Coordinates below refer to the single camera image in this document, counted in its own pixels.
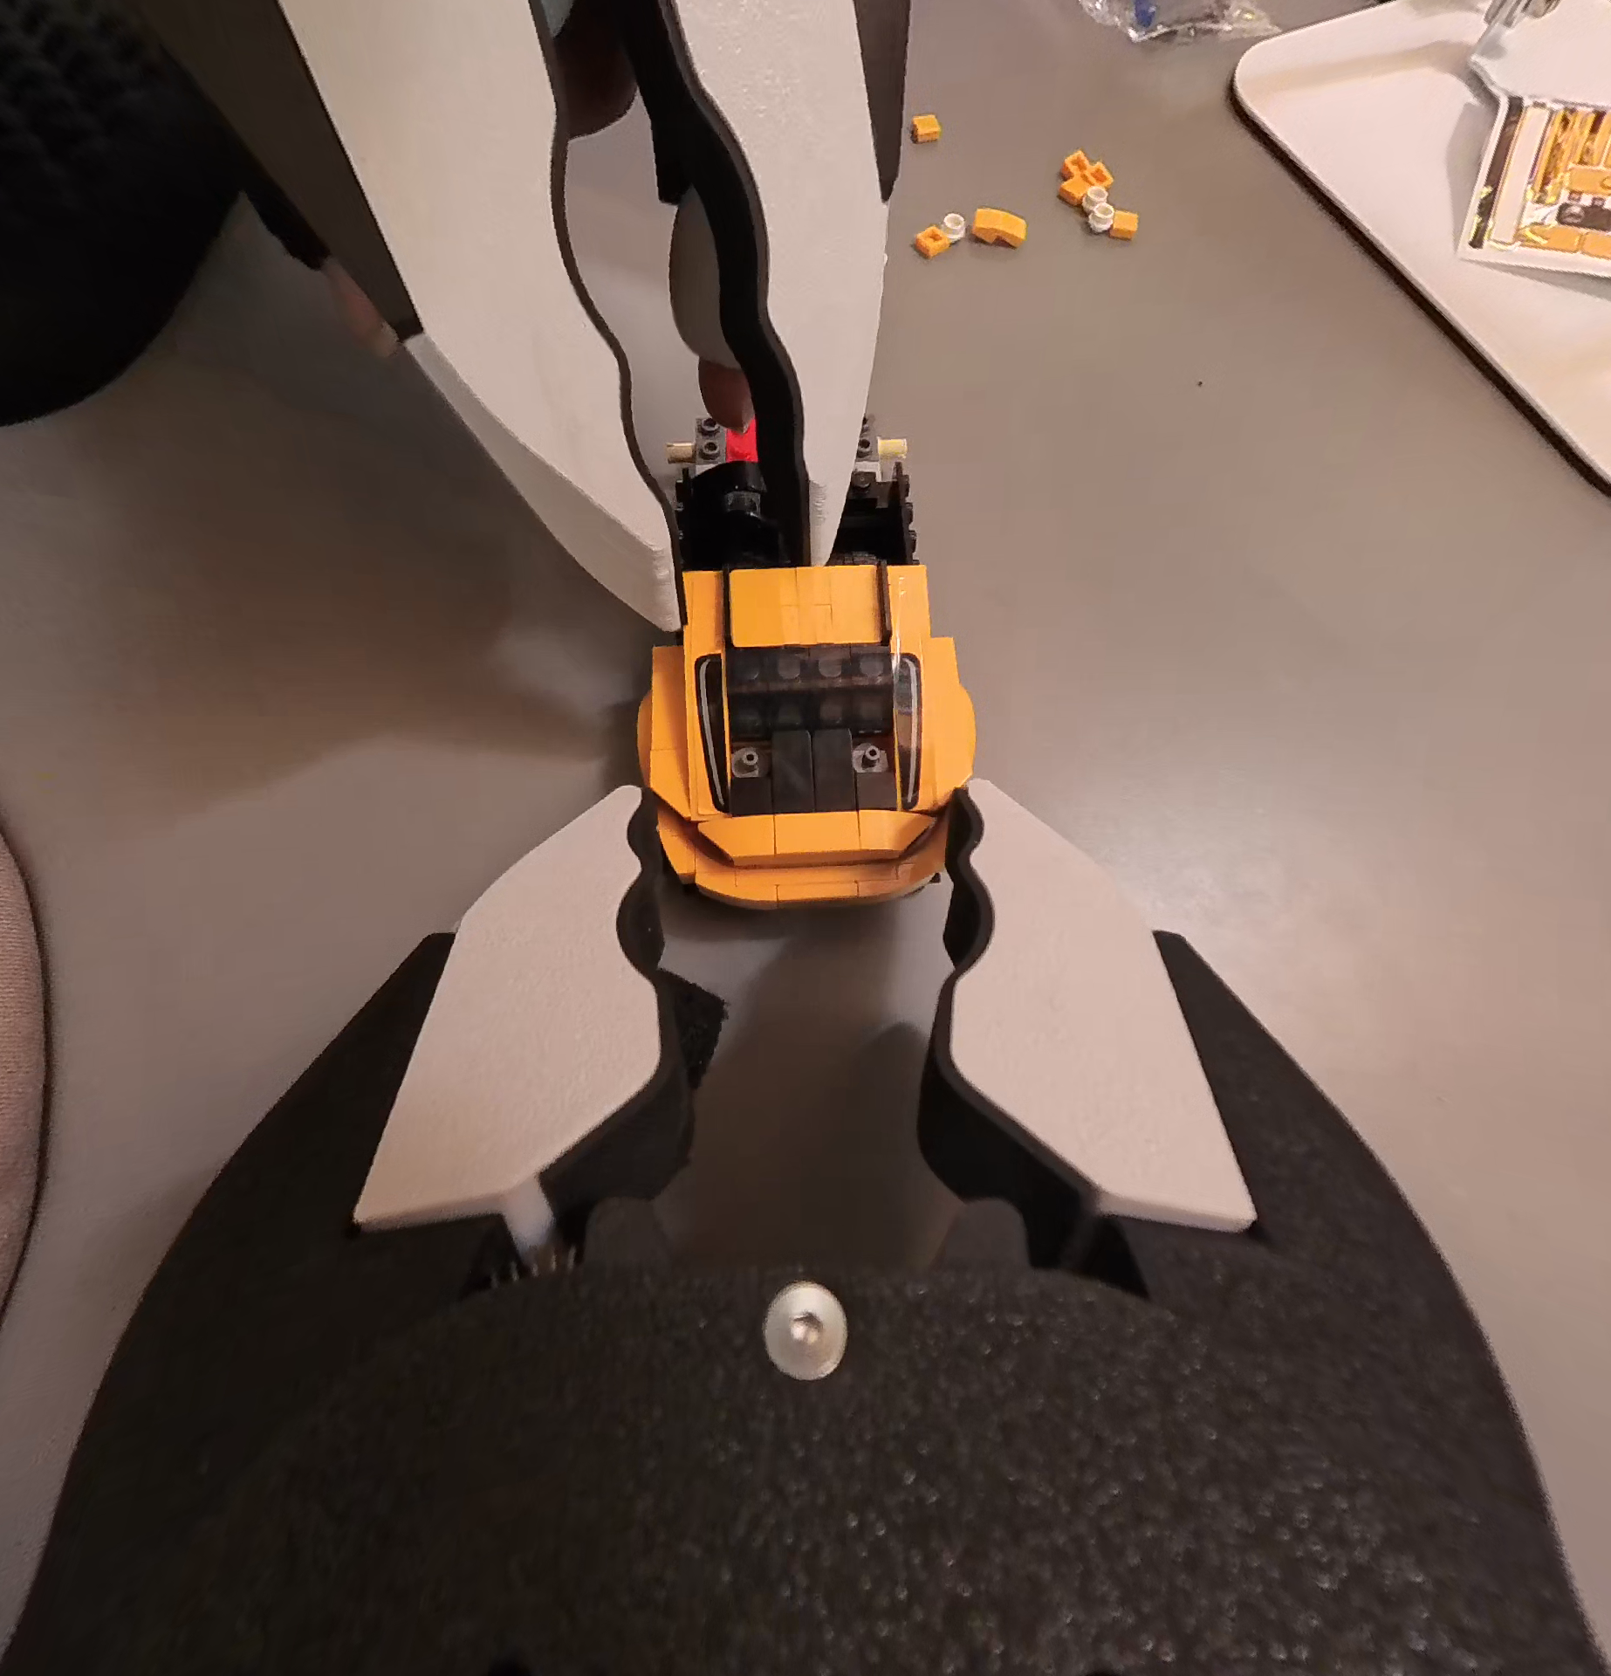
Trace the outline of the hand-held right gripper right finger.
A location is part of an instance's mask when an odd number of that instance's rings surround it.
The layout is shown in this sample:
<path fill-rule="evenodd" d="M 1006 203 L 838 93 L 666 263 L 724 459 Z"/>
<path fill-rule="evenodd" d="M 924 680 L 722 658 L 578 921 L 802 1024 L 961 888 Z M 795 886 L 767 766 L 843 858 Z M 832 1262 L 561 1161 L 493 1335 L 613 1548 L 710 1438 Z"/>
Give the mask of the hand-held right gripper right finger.
<path fill-rule="evenodd" d="M 920 1151 L 1025 1232 L 1098 1215 L 1242 1232 L 1255 1204 L 1156 934 L 1109 873 L 985 777 L 948 807 L 948 977 Z"/>

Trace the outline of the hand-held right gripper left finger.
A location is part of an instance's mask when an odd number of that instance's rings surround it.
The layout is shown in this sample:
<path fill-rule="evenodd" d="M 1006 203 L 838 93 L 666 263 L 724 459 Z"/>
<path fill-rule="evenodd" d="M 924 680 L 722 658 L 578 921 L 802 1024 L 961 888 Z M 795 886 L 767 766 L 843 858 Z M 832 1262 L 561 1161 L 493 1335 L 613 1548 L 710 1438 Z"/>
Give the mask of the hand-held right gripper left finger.
<path fill-rule="evenodd" d="M 622 785 L 462 914 L 355 1200 L 362 1230 L 497 1215 L 578 1237 L 686 1164 L 690 1086 L 662 970 L 662 848 Z"/>

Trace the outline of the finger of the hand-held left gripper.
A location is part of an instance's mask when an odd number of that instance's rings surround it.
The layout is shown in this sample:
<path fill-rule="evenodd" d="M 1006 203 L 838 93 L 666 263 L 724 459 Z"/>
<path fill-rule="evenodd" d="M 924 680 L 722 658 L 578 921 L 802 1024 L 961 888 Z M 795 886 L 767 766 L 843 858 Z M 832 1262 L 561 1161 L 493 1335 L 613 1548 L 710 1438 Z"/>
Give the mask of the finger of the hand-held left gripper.
<path fill-rule="evenodd" d="M 825 562 L 851 482 L 886 209 L 853 3 L 626 7 L 675 205 L 667 295 L 712 414 L 738 384 L 783 555 Z"/>
<path fill-rule="evenodd" d="M 291 37 L 402 278 L 407 349 L 563 547 L 680 622 L 626 360 L 564 235 L 564 124 L 529 1 L 291 1 Z"/>

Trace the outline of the orange black lego car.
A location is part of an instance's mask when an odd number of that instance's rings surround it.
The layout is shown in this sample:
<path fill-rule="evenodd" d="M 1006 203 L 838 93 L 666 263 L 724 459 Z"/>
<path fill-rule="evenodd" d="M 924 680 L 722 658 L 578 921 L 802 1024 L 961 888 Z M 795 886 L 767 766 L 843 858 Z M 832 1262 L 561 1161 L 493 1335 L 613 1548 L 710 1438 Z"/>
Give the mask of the orange black lego car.
<path fill-rule="evenodd" d="M 750 910 L 875 903 L 944 867 L 976 716 L 916 553 L 905 441 L 864 418 L 825 562 L 785 562 L 755 424 L 667 446 L 680 624 L 636 723 L 671 873 Z"/>

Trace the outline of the scattered orange white lego pieces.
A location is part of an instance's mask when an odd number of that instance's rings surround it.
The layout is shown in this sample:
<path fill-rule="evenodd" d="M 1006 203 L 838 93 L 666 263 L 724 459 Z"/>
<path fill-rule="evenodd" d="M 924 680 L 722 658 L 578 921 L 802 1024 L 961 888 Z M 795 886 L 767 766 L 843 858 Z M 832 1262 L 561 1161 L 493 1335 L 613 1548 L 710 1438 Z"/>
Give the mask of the scattered orange white lego pieces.
<path fill-rule="evenodd" d="M 1130 242 L 1137 237 L 1141 216 L 1113 197 L 1115 173 L 1103 156 L 1073 149 L 1060 158 L 1055 173 L 1055 196 L 1068 207 L 1087 235 Z M 946 210 L 920 224 L 907 246 L 920 259 L 939 259 L 961 242 L 984 248 L 1021 248 L 1027 240 L 1027 218 L 1014 209 L 984 203 L 971 212 Z"/>

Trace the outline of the person's left hand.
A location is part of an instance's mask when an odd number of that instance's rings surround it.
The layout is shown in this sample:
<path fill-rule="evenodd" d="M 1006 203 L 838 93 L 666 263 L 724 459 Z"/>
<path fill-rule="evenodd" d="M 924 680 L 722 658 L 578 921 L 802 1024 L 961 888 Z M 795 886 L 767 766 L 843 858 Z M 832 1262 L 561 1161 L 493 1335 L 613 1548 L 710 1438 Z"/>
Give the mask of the person's left hand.
<path fill-rule="evenodd" d="M 546 1 L 544 14 L 563 80 L 568 136 L 613 124 L 636 96 L 613 3 Z M 351 332 L 376 353 L 390 353 L 398 336 L 376 304 L 331 255 L 319 268 Z M 667 291 L 675 332 L 695 358 L 705 411 L 727 429 L 746 429 L 753 418 L 752 390 L 724 334 L 710 220 L 692 188 L 675 205 Z"/>

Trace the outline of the clear bag of dark pieces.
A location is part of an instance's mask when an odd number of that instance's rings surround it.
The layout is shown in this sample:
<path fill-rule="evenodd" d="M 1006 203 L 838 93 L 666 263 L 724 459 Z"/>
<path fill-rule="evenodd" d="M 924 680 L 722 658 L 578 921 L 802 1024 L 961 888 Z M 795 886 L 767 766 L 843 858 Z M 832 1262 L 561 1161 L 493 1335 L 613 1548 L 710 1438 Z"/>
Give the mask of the clear bag of dark pieces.
<path fill-rule="evenodd" d="M 1279 31 L 1257 1 L 1079 1 L 1100 25 L 1133 42 L 1154 38 L 1270 37 Z"/>

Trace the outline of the white book stand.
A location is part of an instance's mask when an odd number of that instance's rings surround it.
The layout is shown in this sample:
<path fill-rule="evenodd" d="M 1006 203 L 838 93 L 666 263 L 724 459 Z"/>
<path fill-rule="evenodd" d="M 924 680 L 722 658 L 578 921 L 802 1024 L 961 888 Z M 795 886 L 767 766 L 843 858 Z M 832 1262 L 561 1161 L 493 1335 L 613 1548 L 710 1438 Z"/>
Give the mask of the white book stand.
<path fill-rule="evenodd" d="M 1483 10 L 1380 3 L 1261 38 L 1234 106 L 1611 493 L 1611 282 L 1459 248 L 1496 111 L 1468 66 Z"/>

